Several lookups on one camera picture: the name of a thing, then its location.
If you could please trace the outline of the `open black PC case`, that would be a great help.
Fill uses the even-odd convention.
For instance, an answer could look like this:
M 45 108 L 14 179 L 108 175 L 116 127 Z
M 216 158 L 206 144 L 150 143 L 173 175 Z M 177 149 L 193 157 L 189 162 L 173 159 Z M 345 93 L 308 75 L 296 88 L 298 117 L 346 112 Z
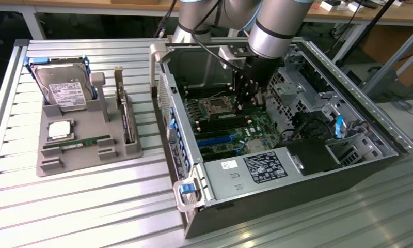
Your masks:
M 185 88 L 233 88 L 232 69 L 210 55 L 229 44 L 246 43 L 206 44 L 209 51 L 193 43 L 150 46 L 152 99 L 188 239 L 348 190 L 408 153 L 368 96 L 314 44 L 298 39 L 268 83 L 261 107 L 280 132 L 272 149 L 286 148 L 301 178 L 257 194 L 216 200 L 182 95 Z M 338 115 L 342 139 L 334 138 Z M 181 195 L 178 187 L 190 182 L 196 192 Z

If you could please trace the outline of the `hard disk in blue carrier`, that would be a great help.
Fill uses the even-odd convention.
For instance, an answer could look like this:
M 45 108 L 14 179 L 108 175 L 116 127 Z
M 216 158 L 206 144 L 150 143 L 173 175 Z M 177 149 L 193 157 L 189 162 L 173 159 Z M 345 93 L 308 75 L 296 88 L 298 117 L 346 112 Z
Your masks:
M 45 105 L 57 105 L 61 112 L 86 109 L 86 101 L 97 98 L 90 85 L 86 56 L 25 57 L 24 66 L 44 96 Z

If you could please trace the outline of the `CPU socket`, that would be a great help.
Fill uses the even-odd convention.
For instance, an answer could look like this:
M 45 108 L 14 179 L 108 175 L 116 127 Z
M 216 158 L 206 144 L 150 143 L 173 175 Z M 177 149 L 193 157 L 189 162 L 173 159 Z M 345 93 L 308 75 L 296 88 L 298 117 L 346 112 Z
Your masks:
M 233 106 L 229 97 L 212 97 L 200 100 L 200 106 L 204 107 L 208 116 L 233 112 Z

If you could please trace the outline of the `aluminium profile frame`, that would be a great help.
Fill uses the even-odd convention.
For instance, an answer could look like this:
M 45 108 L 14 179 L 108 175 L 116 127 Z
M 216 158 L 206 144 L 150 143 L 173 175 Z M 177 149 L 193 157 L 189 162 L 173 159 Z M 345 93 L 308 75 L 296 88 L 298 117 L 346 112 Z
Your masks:
M 384 64 L 381 69 L 376 72 L 376 74 L 361 84 L 362 85 L 362 92 L 370 97 L 377 97 L 381 92 L 386 89 L 388 86 L 385 86 L 385 75 L 390 72 L 393 69 L 393 66 L 398 62 L 404 62 L 401 67 L 396 70 L 396 76 L 400 76 L 404 71 L 409 68 L 409 66 L 413 64 L 413 54 L 406 56 L 406 59 L 402 59 L 405 53 L 409 51 L 409 49 L 413 47 L 413 34 L 409 37 L 409 39 L 405 41 L 405 43 L 401 45 L 393 56 L 389 58 L 388 62 Z

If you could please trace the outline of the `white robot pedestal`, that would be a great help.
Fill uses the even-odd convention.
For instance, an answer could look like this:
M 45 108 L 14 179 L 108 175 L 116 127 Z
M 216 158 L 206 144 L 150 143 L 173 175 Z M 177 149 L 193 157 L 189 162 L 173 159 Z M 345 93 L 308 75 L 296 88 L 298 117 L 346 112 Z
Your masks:
M 194 31 L 194 37 L 201 42 L 205 42 L 205 43 L 210 42 L 212 40 L 210 29 Z M 196 41 L 192 36 L 192 30 L 178 24 L 174 34 L 173 34 L 172 42 L 173 43 L 194 43 Z

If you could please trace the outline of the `silver CPU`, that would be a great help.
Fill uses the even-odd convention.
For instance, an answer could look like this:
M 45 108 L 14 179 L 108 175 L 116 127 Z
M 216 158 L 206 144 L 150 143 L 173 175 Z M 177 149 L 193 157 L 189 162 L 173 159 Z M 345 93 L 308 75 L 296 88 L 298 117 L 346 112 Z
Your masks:
M 73 119 L 58 120 L 48 124 L 46 143 L 58 143 L 74 140 Z

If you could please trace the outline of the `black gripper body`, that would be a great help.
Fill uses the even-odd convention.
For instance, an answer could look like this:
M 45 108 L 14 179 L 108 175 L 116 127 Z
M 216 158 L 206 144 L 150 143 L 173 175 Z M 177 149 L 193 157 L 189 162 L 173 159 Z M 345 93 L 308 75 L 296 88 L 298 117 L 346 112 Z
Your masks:
M 248 57 L 244 64 L 244 76 L 257 83 L 260 87 L 266 87 L 278 66 L 280 58 Z

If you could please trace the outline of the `green motherboard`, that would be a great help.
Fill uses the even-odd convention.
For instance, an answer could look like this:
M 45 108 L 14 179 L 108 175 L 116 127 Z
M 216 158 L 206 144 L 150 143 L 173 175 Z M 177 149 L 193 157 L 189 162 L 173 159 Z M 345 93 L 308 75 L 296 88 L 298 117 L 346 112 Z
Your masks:
M 200 106 L 200 100 L 198 99 L 188 99 L 185 98 L 185 93 L 182 95 L 182 104 L 185 108 L 185 112 L 188 115 L 189 123 L 192 126 L 193 134 L 196 134 L 194 128 L 197 127 L 194 124 L 196 120 L 210 120 L 216 118 L 228 118 L 234 116 L 248 116 L 250 120 L 248 121 L 248 126 L 245 127 L 245 130 L 241 133 L 229 134 L 234 139 L 229 143 L 216 144 L 210 146 L 197 146 L 200 150 L 201 157 L 204 154 L 217 153 L 221 151 L 229 151 L 236 150 L 236 156 L 248 154 L 245 152 L 245 144 L 249 140 L 261 139 L 262 143 L 265 144 L 266 150 L 272 149 L 273 146 L 280 141 L 280 132 L 277 130 L 277 123 L 272 121 L 265 107 L 250 107 L 240 110 L 240 112 L 234 113 L 234 93 L 233 88 L 229 87 L 229 92 L 232 93 L 226 97 L 229 97 L 232 106 L 233 106 L 233 112 L 225 113 L 225 114 L 214 114 L 212 116 L 208 116 L 204 110 L 204 107 Z

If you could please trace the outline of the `black tripod pole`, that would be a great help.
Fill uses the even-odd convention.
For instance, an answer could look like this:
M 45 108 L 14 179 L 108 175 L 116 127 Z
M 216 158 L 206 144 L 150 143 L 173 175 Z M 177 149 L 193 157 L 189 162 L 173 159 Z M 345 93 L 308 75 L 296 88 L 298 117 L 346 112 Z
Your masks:
M 365 26 L 362 32 L 360 33 L 357 39 L 354 40 L 354 43 L 350 45 L 348 50 L 344 52 L 342 56 L 336 59 L 334 58 L 334 64 L 341 67 L 345 64 L 345 61 L 348 57 L 350 56 L 352 52 L 354 51 L 356 47 L 360 45 L 361 41 L 364 40 L 365 36 L 368 35 L 369 31 L 372 30 L 376 23 L 380 21 L 381 17 L 384 16 L 385 12 L 388 11 L 390 5 L 393 4 L 396 0 L 388 0 L 385 5 L 382 6 L 381 10 L 376 14 L 374 18 L 369 22 L 369 24 Z

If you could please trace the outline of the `blue disk bay tab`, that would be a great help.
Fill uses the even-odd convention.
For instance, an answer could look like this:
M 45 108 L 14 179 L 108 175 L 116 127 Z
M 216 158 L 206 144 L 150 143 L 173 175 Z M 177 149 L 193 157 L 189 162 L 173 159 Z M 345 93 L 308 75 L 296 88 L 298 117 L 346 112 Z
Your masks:
M 334 123 L 334 138 L 342 139 L 345 137 L 344 116 L 338 115 Z

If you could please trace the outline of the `silver power supply unit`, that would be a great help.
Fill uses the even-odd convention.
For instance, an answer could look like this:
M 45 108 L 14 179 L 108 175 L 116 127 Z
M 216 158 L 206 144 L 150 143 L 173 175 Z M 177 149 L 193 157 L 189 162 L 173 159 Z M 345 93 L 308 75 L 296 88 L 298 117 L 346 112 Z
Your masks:
M 301 178 L 284 147 L 210 161 L 204 166 L 216 200 L 257 194 Z

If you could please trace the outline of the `silver chipset heat sink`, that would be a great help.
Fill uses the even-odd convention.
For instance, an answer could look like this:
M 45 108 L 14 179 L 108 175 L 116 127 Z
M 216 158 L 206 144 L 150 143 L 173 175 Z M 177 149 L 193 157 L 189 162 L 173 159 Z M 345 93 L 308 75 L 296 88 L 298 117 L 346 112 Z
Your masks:
M 261 139 L 249 140 L 245 144 L 245 152 L 248 154 L 257 153 L 265 150 L 266 150 L 265 144 L 262 143 Z

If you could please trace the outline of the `black expansion slot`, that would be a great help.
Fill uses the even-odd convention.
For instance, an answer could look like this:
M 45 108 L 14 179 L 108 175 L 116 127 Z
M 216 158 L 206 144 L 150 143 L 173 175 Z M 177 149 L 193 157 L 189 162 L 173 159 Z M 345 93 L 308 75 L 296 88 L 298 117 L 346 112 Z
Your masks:
M 196 133 L 194 137 L 198 140 L 208 139 L 208 138 L 217 138 L 222 136 L 229 136 L 229 132 L 226 130 L 213 131 L 213 132 L 204 132 Z
M 202 160 L 204 161 L 216 161 L 220 159 L 232 158 L 234 156 L 236 156 L 236 150 L 229 150 L 229 151 L 221 151 L 217 153 L 204 154 Z

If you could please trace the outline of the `white desk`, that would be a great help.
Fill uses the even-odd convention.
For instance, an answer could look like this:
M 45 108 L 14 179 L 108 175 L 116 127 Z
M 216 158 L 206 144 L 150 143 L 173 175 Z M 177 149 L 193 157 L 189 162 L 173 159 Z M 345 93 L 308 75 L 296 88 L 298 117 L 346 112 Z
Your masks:
M 0 0 L 0 11 L 22 14 L 32 38 L 42 40 L 46 37 L 38 21 L 38 13 L 161 17 L 166 13 L 172 1 L 145 1 L 137 5 L 114 3 L 112 0 Z

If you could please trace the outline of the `white small box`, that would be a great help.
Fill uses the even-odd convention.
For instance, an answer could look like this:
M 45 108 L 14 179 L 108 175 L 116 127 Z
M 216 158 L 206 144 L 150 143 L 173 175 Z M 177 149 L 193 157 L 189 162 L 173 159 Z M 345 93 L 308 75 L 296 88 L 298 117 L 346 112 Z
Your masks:
M 322 0 L 320 3 L 320 8 L 326 11 L 334 11 L 341 5 L 341 0 Z

